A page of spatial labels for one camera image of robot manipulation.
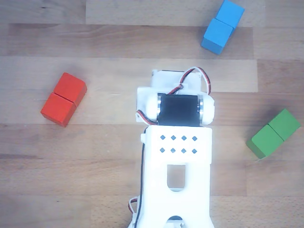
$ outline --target wire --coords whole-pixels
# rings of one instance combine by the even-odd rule
[[[139,215],[141,213],[141,209],[142,209],[142,200],[143,200],[143,156],[144,156],[144,143],[142,144],[142,164],[141,164],[141,190],[140,190],[140,194],[139,194],[139,207],[138,207],[138,212],[137,212],[137,216],[136,216],[136,220],[135,220],[135,224],[134,224],[134,228],[137,228],[137,223],[138,223],[138,218]]]
[[[156,121],[150,120],[143,112],[142,110],[137,110],[136,113],[138,116],[142,119],[143,122],[147,125],[157,125]]]
[[[131,204],[137,202],[137,198],[138,198],[138,197],[134,197],[134,198],[131,198],[131,199],[129,200],[129,205],[128,205],[128,207],[129,207],[129,210],[131,211],[132,214],[134,214],[135,212],[134,212],[134,210],[133,210]]]
[[[185,81],[185,78],[194,70],[197,70],[201,73],[201,75],[204,78],[205,83],[206,83],[207,94],[209,95],[211,93],[210,79],[209,79],[208,75],[206,74],[206,72],[201,67],[196,67],[196,66],[191,67],[190,69],[186,70],[184,72],[183,76],[181,77],[180,84],[177,87],[175,87],[174,89],[172,89],[168,94],[175,94],[177,91],[182,89],[183,88],[182,83]]]

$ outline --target wooden plank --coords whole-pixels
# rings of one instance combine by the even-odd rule
[[[0,195],[119,195],[139,189],[134,160],[1,159]]]
[[[62,73],[69,72],[83,79],[89,92],[134,92],[150,85],[153,69],[184,71],[192,66],[204,68],[213,92],[257,92],[255,60],[70,57],[0,57],[0,89],[52,91]]]
[[[91,196],[91,228],[128,227],[132,218],[128,203],[134,196],[127,196],[124,192],[119,196]]]
[[[210,179],[212,196],[245,196],[246,162],[214,161]]]
[[[88,196],[0,196],[0,227],[90,228]]]
[[[8,55],[253,59],[252,28],[237,29],[218,56],[200,46],[206,27],[10,25]]]
[[[139,161],[140,134],[145,125],[69,125],[63,129],[53,124],[0,125],[0,159],[131,159]],[[261,126],[212,126],[213,161],[256,161],[245,142]],[[298,129],[275,153],[266,158],[280,161],[304,161]]]
[[[248,196],[304,196],[302,161],[247,162]]]
[[[5,107],[0,109],[0,123],[51,123],[40,114],[49,91],[2,89],[0,94],[0,107]],[[284,108],[293,113],[301,124],[304,123],[302,95],[260,93],[212,93],[211,95],[216,101],[212,125],[263,126]],[[135,109],[135,91],[109,93],[89,89],[71,118],[70,124],[134,124]]]
[[[7,24],[0,24],[0,56],[7,55],[8,33],[9,33],[9,26]]]
[[[266,26],[303,28],[304,2],[301,0],[265,0]]]
[[[86,19],[86,0],[0,2],[0,23],[73,23]]]
[[[303,197],[213,196],[210,214],[214,227],[299,228]]]
[[[216,101],[212,125],[263,126],[284,108],[304,123],[302,95],[212,93],[212,97]]]
[[[304,28],[254,28],[254,58],[303,60]]]
[[[259,92],[302,94],[304,61],[301,60],[258,60]]]
[[[145,125],[0,125],[0,159],[135,159]]]
[[[87,24],[111,25],[169,25],[207,26],[216,16],[222,0],[174,1],[111,1],[88,0]],[[234,1],[246,9],[239,26],[254,27],[265,24],[265,1]]]

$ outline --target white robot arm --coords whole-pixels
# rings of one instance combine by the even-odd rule
[[[128,228],[214,228],[209,215],[212,129],[201,127],[214,118],[210,91],[199,67],[154,70],[151,87],[138,88],[136,121],[148,127],[141,135],[140,196],[129,202],[133,216]],[[183,189],[168,187],[168,165],[185,165]],[[136,212],[133,202],[138,202]]]

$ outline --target green cube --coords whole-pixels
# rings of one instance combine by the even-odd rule
[[[269,125],[266,125],[248,140],[246,145],[259,159],[262,159],[269,156],[282,143],[283,139]]]
[[[297,121],[287,109],[283,109],[268,125],[271,126],[284,141],[301,126],[299,121]]]

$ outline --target blue block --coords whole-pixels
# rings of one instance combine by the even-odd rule
[[[220,54],[232,33],[232,27],[225,23],[212,19],[210,22],[201,46],[215,54]]]
[[[224,0],[215,18],[227,25],[230,25],[234,31],[244,11],[245,9],[243,7],[240,7],[231,1]]]

